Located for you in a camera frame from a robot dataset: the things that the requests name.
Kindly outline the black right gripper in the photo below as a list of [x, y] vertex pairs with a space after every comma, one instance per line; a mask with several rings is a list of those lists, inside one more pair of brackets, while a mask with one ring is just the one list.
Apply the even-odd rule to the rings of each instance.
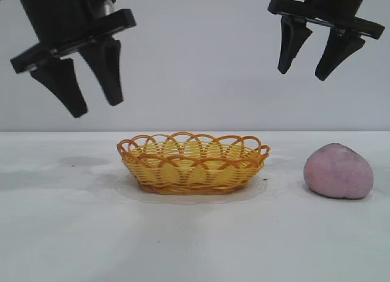
[[332, 28], [315, 70], [316, 77], [321, 81], [364, 46], [366, 41], [361, 35], [379, 39], [385, 27], [356, 16], [362, 2], [363, 0], [271, 0], [268, 11], [282, 16], [278, 70], [282, 74], [288, 71], [301, 47], [313, 33], [307, 28], [307, 22]]

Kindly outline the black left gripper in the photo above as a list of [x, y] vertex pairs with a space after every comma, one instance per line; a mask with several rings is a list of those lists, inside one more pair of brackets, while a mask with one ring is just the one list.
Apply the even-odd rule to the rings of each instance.
[[119, 40], [109, 37], [136, 26], [130, 9], [114, 10], [116, 0], [19, 0], [38, 38], [38, 44], [11, 59], [15, 72], [33, 66], [31, 76], [44, 85], [79, 118], [88, 107], [77, 82], [73, 59], [60, 59], [79, 49], [111, 106], [123, 101]]

